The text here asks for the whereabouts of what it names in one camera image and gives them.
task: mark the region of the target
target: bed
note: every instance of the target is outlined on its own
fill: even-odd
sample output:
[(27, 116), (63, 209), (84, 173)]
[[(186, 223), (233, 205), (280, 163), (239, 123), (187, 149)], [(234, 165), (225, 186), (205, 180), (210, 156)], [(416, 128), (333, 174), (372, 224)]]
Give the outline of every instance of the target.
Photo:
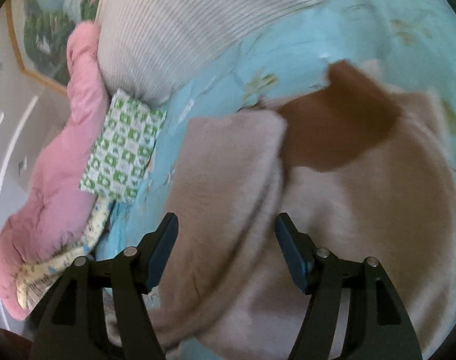
[[(251, 32), (161, 106), (167, 119), (154, 159), (133, 204), (115, 204), (97, 259), (112, 258), (155, 231), (191, 118), (228, 115), (263, 98), (315, 91), (324, 85), (327, 64), (340, 59), (356, 65), (377, 59), (387, 83), (439, 95), (456, 177), (456, 15), (450, 5), (446, 0), (327, 0)], [(183, 359), (208, 356), (195, 341), (184, 345), (190, 350), (182, 351)]]

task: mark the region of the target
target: white wall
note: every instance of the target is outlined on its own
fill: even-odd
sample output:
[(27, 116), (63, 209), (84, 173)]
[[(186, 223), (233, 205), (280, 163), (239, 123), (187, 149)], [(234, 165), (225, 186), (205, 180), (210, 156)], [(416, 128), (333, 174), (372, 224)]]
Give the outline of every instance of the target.
[[(7, 217), (26, 200), (29, 175), (47, 136), (54, 136), (69, 115), (66, 98), (47, 91), (18, 69), (6, 25), (0, 11), (0, 230)], [(18, 164), (27, 157), (28, 169), (19, 174)], [(17, 333), (22, 323), (1, 307), (0, 326)]]

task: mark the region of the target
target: green patterned cloth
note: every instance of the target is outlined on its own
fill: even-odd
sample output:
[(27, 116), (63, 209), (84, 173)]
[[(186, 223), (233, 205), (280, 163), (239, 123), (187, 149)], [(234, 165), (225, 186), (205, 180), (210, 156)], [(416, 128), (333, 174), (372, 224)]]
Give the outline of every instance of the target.
[(150, 110), (118, 90), (80, 182), (80, 189), (120, 202), (133, 200), (166, 112)]

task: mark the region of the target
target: brown patch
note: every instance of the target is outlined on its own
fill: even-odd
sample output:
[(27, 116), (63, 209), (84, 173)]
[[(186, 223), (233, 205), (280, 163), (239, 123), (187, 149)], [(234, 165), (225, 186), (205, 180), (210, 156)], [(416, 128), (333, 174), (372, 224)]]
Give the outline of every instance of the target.
[(346, 61), (331, 65), (328, 77), (327, 88), (277, 110), (287, 122), (285, 172), (342, 167), (387, 138), (401, 114), (385, 90)]

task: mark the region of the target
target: yellow floral cloth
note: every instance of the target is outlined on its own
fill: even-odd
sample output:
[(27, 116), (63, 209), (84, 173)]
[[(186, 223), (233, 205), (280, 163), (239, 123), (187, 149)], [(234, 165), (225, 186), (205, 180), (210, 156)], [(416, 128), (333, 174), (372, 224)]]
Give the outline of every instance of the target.
[(98, 197), (79, 241), (66, 245), (52, 259), (25, 264), (16, 276), (16, 295), (20, 306), (32, 311), (49, 288), (79, 256), (95, 247), (109, 218), (113, 201)]

